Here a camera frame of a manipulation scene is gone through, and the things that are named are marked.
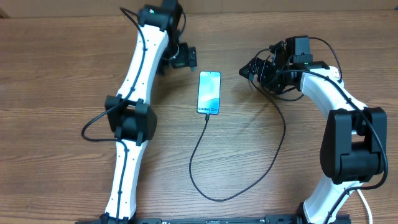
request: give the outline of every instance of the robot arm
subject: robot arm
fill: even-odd
[[[123,143],[116,143],[111,196],[100,220],[90,223],[128,223],[136,212],[141,159],[157,123],[156,114],[150,107],[155,74],[169,67],[193,69],[197,65],[196,48],[188,48],[187,43],[179,42],[177,26],[181,15],[182,7],[176,0],[164,0],[160,7],[145,5],[139,11],[139,27],[144,40],[138,33],[126,78],[117,95],[107,96],[105,102],[107,110],[116,107],[108,113],[109,124],[115,138],[127,146],[127,152]],[[142,59],[144,62],[139,72]]]
[[[149,105],[150,93],[156,70],[160,62],[160,58],[164,50],[167,48],[169,36],[165,30],[160,31],[159,27],[156,26],[145,25],[144,27],[141,27],[141,31],[146,39],[142,40],[141,35],[138,34],[136,50],[131,60],[130,69],[127,73],[126,79],[118,91],[118,95],[121,96],[121,99],[124,99],[129,93],[130,87],[132,87],[132,84],[136,79],[138,68],[141,64],[142,54],[144,53],[142,41],[145,41],[147,49],[144,64],[137,80],[136,90],[131,94],[128,100],[133,102],[141,100],[142,105]],[[148,143],[148,140],[146,140],[143,141],[140,146],[137,146],[136,141],[129,139],[122,139],[122,141],[129,149],[129,153],[127,153],[125,168],[128,172],[124,173],[121,188],[122,194],[119,209],[119,219],[121,220],[124,217],[128,217],[130,219],[136,212],[136,188],[139,167],[142,155]],[[116,154],[116,167],[114,171],[112,192],[105,209],[105,213],[108,213],[110,217],[116,217],[118,209],[118,189],[125,157],[124,146],[120,142],[116,143]]]
[[[313,62],[308,37],[288,38],[286,46],[284,42],[279,42],[270,46],[270,51],[276,55],[272,62],[255,57],[240,69],[239,74],[251,81],[257,75],[258,82],[276,94],[283,93],[288,85],[295,86],[316,104],[327,119],[320,151],[324,175],[312,195],[299,209],[301,212],[298,217],[303,223],[324,224],[326,221],[340,223],[339,218],[336,219],[336,214],[349,197],[346,189],[359,187],[368,182],[373,175],[380,174],[384,170],[380,148],[374,136],[340,91],[371,121],[384,151],[386,114],[381,108],[368,108],[352,97],[344,89],[344,82],[340,81],[337,68],[329,67],[325,62]],[[285,71],[285,66],[291,62],[292,70]],[[340,91],[332,85],[332,82],[339,86]],[[352,142],[351,136],[354,134],[364,136],[364,141]],[[339,197],[343,194],[346,195],[339,201]],[[330,213],[336,203],[339,204]]]

